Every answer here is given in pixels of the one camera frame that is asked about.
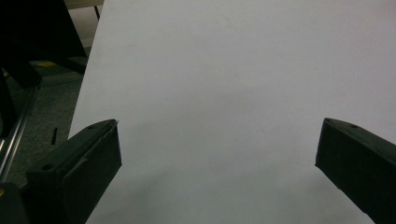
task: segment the screw hole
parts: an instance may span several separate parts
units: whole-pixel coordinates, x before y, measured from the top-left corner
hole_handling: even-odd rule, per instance
[[[53,168],[53,164],[47,164],[47,165],[44,165],[43,167],[41,167],[41,169],[43,171],[48,171],[48,170],[50,170],[52,168]]]

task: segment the table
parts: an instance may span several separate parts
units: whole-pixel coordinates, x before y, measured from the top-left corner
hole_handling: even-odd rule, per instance
[[[108,0],[70,136],[117,119],[88,223],[373,223],[315,167],[324,118],[396,142],[392,1]]]

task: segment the floor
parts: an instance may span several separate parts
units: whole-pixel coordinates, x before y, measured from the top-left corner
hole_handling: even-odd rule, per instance
[[[81,43],[87,55],[91,51],[98,20],[93,7],[69,10]],[[73,61],[86,64],[88,58],[73,58]],[[26,184],[25,172],[47,153],[67,140],[73,118],[78,93],[83,76],[59,65],[48,62],[32,62],[36,71],[43,77],[35,96],[22,139],[7,176],[7,182],[22,188]],[[7,84],[16,107],[23,89],[7,77]]]

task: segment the gray floor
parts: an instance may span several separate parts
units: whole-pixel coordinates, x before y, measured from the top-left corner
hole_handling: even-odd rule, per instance
[[[79,63],[88,61],[83,58],[74,60]],[[43,80],[7,176],[7,182],[20,188],[26,184],[27,169],[67,140],[83,79],[82,75],[61,66],[40,67],[37,63],[34,67]],[[12,80],[7,83],[17,100],[21,88],[12,84]]]

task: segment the white table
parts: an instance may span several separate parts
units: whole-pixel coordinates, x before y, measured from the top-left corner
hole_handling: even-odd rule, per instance
[[[107,0],[70,135],[118,119],[88,223],[373,223],[315,167],[325,117],[396,142],[396,3]]]

